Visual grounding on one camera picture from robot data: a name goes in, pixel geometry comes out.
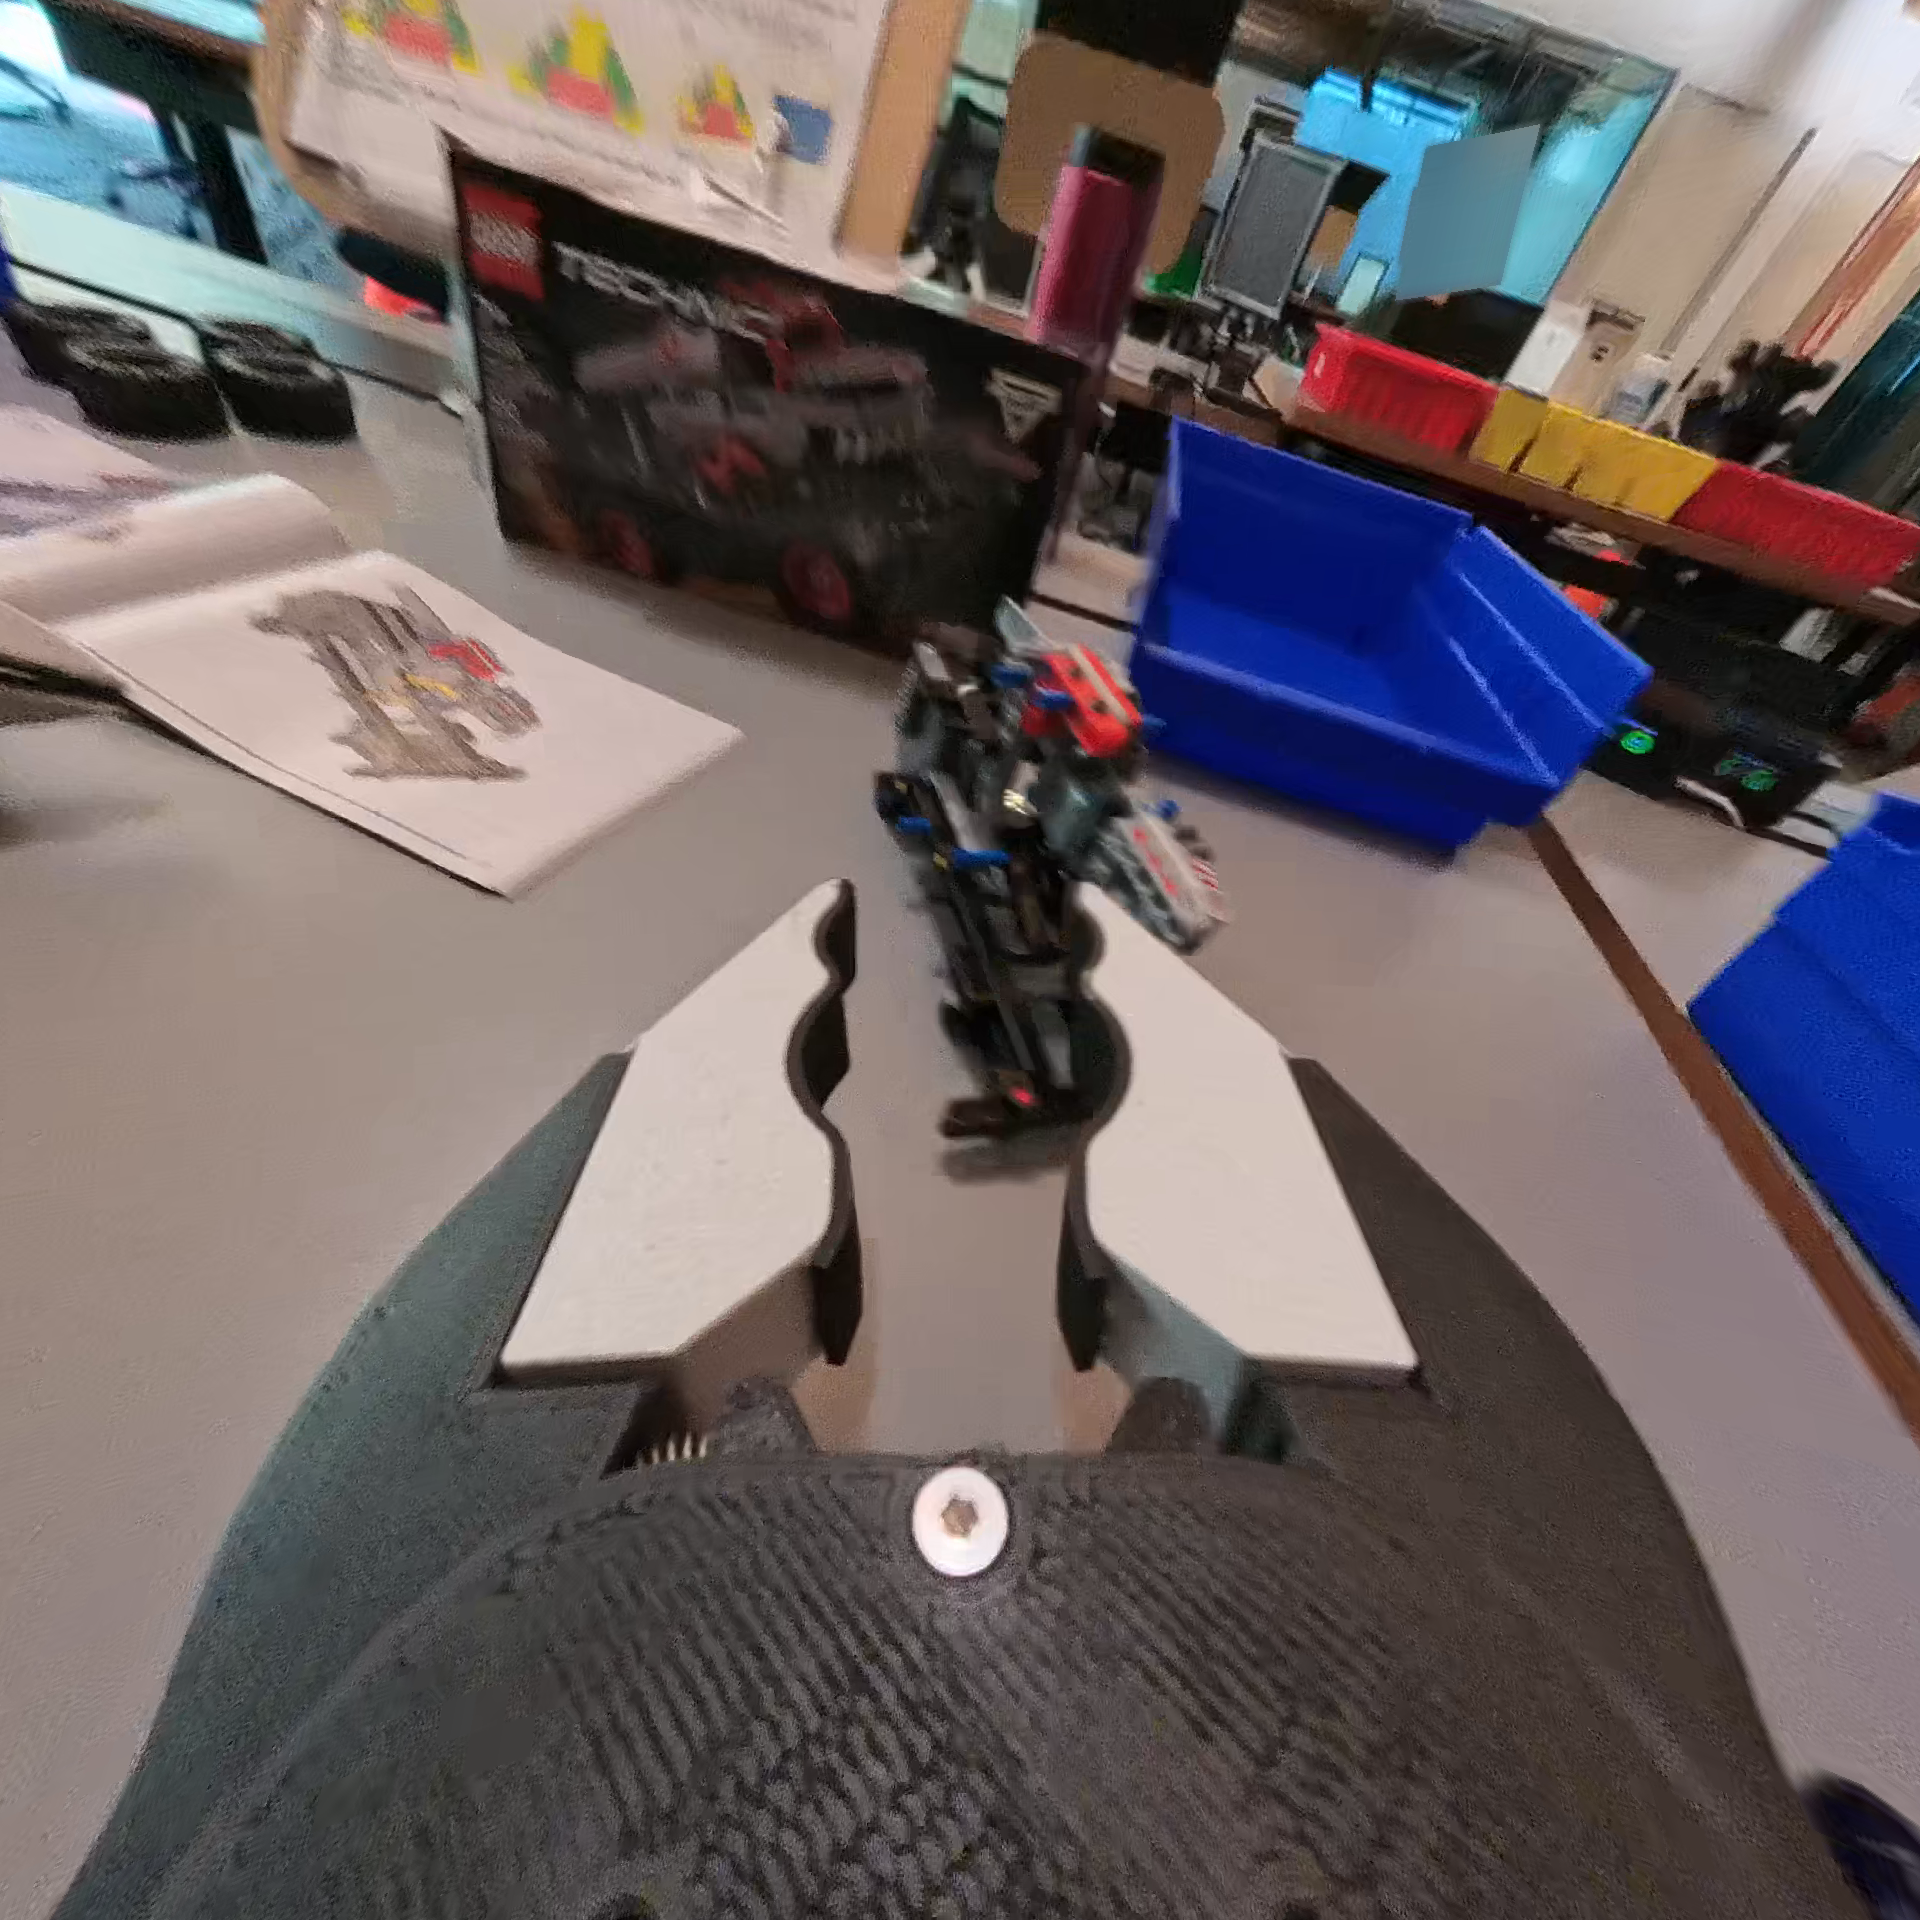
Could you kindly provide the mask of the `black toy set box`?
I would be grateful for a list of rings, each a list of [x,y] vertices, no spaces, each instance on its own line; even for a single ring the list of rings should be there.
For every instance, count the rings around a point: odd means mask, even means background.
[[[1082,352],[444,156],[510,547],[879,647],[1024,601],[1095,402]]]

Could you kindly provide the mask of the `yellow bin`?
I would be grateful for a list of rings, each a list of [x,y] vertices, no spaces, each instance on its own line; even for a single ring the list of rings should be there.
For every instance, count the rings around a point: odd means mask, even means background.
[[[1713,454],[1514,387],[1498,388],[1469,458],[1649,519],[1674,519],[1720,467]]]

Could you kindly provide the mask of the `small blue storage bin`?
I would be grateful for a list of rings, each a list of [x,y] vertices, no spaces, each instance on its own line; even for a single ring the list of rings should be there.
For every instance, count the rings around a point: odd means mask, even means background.
[[[1917,1317],[1917,798],[1879,796],[1686,1010]]]

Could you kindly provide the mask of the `magenta water bottle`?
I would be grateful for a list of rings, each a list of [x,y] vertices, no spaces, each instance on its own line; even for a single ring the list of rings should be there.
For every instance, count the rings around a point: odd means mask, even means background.
[[[1125,326],[1164,195],[1164,153],[1109,128],[1073,128],[1060,162],[1024,328],[1093,365]]]

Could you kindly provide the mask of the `black device with green light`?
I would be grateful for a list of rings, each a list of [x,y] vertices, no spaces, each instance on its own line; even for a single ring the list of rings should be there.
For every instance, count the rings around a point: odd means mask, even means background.
[[[1636,796],[1669,796],[1690,772],[1692,730],[1669,713],[1625,713],[1604,733],[1585,770]]]
[[[1690,750],[1674,787],[1741,829],[1777,828],[1841,772],[1818,741],[1720,730]]]

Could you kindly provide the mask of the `white instruction booklet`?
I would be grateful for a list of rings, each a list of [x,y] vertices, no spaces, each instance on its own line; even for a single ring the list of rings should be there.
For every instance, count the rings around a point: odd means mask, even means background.
[[[4,721],[118,706],[492,898],[742,733],[348,548],[284,475],[186,484],[4,408]]]

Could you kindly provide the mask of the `grey red toy truck model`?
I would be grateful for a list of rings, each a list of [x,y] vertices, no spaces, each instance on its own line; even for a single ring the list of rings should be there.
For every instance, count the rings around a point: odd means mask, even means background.
[[[1231,920],[1201,829],[1146,790],[1159,719],[1140,706],[1146,739],[1116,764],[1018,733],[1022,658],[1064,643],[1077,639],[1044,633],[1011,596],[991,633],[915,639],[895,764],[874,772],[874,813],[910,853],[943,941],[943,1033],[976,1076],[945,1106],[945,1139],[1093,1115],[1086,889],[1177,955]]]

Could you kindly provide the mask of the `large blue storage bin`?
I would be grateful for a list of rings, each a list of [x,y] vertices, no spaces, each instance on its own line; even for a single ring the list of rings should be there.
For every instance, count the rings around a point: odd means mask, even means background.
[[[1159,750],[1436,853],[1529,828],[1652,679],[1474,518],[1192,419],[1127,667]]]

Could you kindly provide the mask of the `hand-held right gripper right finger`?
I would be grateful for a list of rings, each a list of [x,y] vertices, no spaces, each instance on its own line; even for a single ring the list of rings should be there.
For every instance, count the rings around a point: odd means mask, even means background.
[[[1290,1050],[1105,894],[1082,911],[1111,1084],[1060,1224],[1071,1365],[1132,1383],[1413,1379],[1418,1351]]]

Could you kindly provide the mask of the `printed brick instruction board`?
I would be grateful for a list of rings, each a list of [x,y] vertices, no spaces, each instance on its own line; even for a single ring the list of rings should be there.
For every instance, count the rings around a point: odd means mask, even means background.
[[[260,4],[252,107],[341,229],[452,248],[449,150],[826,253],[889,4]]]

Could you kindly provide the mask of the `brown cardboard panel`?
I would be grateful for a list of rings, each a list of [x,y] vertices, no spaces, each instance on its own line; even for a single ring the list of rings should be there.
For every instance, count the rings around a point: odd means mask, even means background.
[[[1188,246],[1224,139],[1218,70],[1242,4],[1039,4],[1005,84],[996,217],[1039,235],[1077,128],[1164,162],[1140,270]],[[968,4],[892,4],[838,220],[842,253],[898,261],[960,47]]]

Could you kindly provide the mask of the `grey tablet screen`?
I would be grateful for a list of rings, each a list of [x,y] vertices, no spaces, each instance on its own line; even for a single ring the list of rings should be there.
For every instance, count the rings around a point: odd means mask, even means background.
[[[1341,156],[1254,134],[1211,235],[1201,300],[1279,318],[1341,170]]]

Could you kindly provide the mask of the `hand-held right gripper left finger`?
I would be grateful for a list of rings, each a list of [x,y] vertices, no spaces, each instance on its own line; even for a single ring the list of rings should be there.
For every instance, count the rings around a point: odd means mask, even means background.
[[[621,1056],[497,1351],[504,1379],[796,1379],[862,1320],[856,890],[805,890]]]

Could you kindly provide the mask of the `red toy beam assembly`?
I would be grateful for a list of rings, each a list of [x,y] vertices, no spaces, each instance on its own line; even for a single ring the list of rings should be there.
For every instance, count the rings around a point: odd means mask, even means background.
[[[1042,644],[1028,667],[1018,733],[1116,764],[1146,739],[1127,671],[1082,643]]]

